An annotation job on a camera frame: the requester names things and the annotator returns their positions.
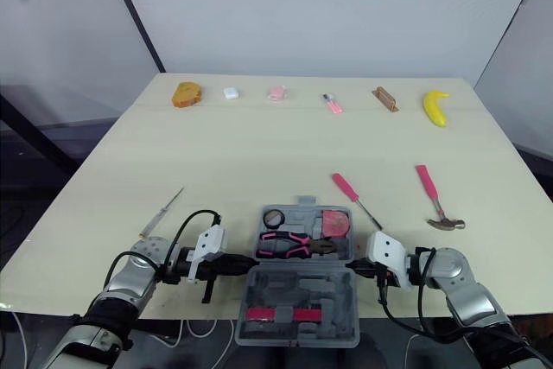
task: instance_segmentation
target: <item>screwdriver shaft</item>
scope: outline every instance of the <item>screwdriver shaft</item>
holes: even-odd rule
[[[371,215],[371,213],[366,209],[366,207],[361,203],[361,201],[357,199],[356,202],[359,205],[359,207],[363,209],[367,215],[369,215],[369,218],[371,218],[372,223],[378,228],[378,230],[382,231],[382,226],[378,223],[378,221],[374,218],[374,216]]]

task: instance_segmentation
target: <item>awl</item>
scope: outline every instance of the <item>awl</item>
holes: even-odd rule
[[[361,203],[361,201],[359,200],[359,195],[355,193],[352,186],[346,181],[346,179],[344,179],[340,173],[334,173],[332,175],[332,180],[334,181],[334,183],[338,185],[338,188],[340,188],[340,190],[344,192],[352,202],[357,202],[359,207],[363,209],[367,215],[369,215],[369,218],[371,218],[372,223],[378,228],[378,230],[382,231],[382,226],[378,223],[378,221],[374,218],[374,216],[371,215],[371,213],[367,210],[367,208]]]
[[[147,238],[149,236],[149,234],[152,232],[152,229],[154,229],[157,226],[157,224],[159,224],[159,221],[162,220],[163,216],[165,215],[165,213],[167,213],[169,207],[175,201],[177,196],[179,194],[181,194],[182,189],[184,189],[184,188],[181,188],[181,190],[179,190],[176,193],[176,195],[173,196],[173,199],[171,199],[169,201],[169,203],[167,205],[165,205],[165,207],[162,207],[160,209],[160,211],[156,214],[156,216],[154,216],[154,218],[152,218],[152,220],[148,223],[148,225],[146,227],[144,227],[144,229],[142,229],[142,232],[140,232],[140,234],[139,234],[140,238],[144,239],[144,238]]]

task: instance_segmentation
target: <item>gray plastic tool case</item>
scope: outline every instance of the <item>gray plastic tool case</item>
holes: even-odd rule
[[[271,231],[263,214],[278,209],[286,218],[278,231],[307,233],[321,238],[322,211],[341,211],[349,218],[345,238],[331,239],[337,252],[311,258],[259,258],[257,250],[287,251],[293,243],[262,241],[259,235]],[[355,274],[346,263],[353,260],[352,215],[346,207],[316,206],[314,197],[300,198],[299,205],[264,207],[254,244],[253,257],[259,265],[247,275],[245,294],[238,315],[235,340],[242,346],[356,347],[359,317]],[[272,309],[272,321],[246,320],[249,308]],[[321,321],[295,321],[294,309],[319,309]]]

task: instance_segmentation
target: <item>pink-handled pliers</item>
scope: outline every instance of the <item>pink-handled pliers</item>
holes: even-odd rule
[[[336,245],[332,241],[329,241],[328,239],[311,239],[307,233],[269,231],[262,233],[259,238],[261,238],[262,241],[286,239],[299,244],[292,246],[285,252],[257,250],[257,256],[259,258],[311,258],[313,254],[322,255],[336,252]]]

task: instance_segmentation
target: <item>banana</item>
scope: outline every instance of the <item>banana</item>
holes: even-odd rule
[[[440,127],[446,126],[446,115],[438,107],[438,99],[449,97],[449,94],[446,92],[432,90],[424,96],[423,107],[426,111],[426,114],[429,116],[432,123]]]

